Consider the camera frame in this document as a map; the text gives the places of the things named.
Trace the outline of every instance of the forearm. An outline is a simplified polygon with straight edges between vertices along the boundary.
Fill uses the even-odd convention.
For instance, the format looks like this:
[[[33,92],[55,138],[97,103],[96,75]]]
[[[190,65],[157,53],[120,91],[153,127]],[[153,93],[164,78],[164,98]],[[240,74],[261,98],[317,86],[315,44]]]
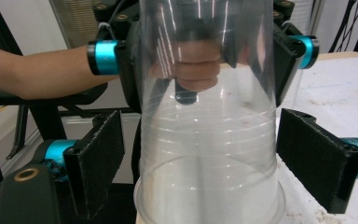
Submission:
[[[94,76],[86,47],[17,56],[0,50],[0,90],[23,99],[74,94],[115,79]]]

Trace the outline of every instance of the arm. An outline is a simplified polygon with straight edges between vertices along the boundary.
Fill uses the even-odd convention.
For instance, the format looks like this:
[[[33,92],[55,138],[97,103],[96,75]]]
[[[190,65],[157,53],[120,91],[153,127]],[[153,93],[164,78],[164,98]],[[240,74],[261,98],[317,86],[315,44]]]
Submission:
[[[62,97],[118,76],[94,76],[86,47],[18,56],[0,50],[0,90],[23,99]]]

